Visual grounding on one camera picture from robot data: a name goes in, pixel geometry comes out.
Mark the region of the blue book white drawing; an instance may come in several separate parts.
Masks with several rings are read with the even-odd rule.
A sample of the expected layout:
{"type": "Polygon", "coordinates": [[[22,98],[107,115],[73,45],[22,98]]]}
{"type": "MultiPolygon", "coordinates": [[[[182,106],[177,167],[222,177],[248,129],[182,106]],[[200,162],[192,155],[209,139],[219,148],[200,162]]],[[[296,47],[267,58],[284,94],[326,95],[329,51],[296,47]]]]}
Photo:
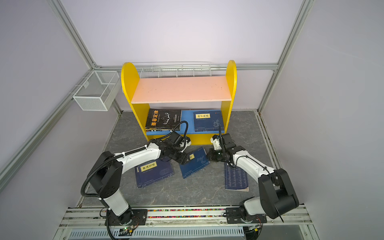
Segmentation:
{"type": "Polygon", "coordinates": [[[222,112],[219,110],[193,112],[195,132],[215,132],[225,130],[222,112]]]}

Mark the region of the navy book text back cover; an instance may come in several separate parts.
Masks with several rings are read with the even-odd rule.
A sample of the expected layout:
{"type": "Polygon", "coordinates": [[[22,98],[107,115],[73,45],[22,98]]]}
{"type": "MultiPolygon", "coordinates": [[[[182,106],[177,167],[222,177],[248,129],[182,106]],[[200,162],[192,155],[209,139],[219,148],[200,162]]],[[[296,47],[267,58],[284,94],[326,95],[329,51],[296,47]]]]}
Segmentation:
{"type": "Polygon", "coordinates": [[[249,183],[247,173],[239,167],[233,169],[229,164],[225,164],[225,189],[248,192],[249,183]]]}

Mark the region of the black deer cover book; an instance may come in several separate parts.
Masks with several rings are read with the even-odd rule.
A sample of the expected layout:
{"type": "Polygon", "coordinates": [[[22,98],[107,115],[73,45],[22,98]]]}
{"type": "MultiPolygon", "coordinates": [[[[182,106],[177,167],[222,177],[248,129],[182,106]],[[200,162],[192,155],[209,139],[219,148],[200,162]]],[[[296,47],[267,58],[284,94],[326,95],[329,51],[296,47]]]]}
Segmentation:
{"type": "Polygon", "coordinates": [[[174,129],[182,118],[182,110],[149,109],[145,129],[147,132],[174,129]]]}

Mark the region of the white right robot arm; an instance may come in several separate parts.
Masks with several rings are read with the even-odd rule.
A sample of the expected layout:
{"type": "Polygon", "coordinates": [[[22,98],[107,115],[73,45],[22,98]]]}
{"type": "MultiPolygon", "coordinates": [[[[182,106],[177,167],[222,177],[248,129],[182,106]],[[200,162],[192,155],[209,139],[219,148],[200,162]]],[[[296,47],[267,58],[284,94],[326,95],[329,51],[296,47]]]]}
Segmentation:
{"type": "Polygon", "coordinates": [[[263,164],[244,147],[237,146],[230,134],[214,135],[211,143],[213,147],[207,154],[210,161],[226,163],[232,169],[240,168],[258,183],[259,196],[242,201],[239,213],[233,216],[245,223],[259,215],[276,219],[300,205],[287,171],[263,164]]]}

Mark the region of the navy book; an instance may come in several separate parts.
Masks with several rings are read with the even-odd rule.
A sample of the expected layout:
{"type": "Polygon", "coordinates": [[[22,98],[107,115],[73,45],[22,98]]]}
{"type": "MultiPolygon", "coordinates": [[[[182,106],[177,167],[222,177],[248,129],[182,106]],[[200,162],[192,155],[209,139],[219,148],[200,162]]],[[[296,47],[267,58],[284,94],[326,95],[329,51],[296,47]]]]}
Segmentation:
{"type": "Polygon", "coordinates": [[[203,147],[187,154],[187,157],[188,161],[184,165],[180,165],[183,179],[186,179],[210,164],[210,161],[207,158],[207,153],[203,147]]]}
{"type": "Polygon", "coordinates": [[[134,171],[138,188],[147,187],[174,174],[167,158],[147,161],[136,166],[134,171]]]}

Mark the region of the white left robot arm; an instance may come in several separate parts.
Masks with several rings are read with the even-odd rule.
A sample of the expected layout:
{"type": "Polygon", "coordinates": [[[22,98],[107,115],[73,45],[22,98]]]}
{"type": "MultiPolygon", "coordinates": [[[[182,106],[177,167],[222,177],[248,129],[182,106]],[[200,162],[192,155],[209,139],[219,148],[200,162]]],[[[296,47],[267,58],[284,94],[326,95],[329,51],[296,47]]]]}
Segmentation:
{"type": "Polygon", "coordinates": [[[186,135],[172,132],[128,152],[112,154],[106,151],[88,173],[81,186],[81,195],[98,198],[117,217],[130,217],[132,208],[120,190],[122,175],[140,164],[162,157],[184,164],[188,158],[185,150],[191,143],[186,135]]]}

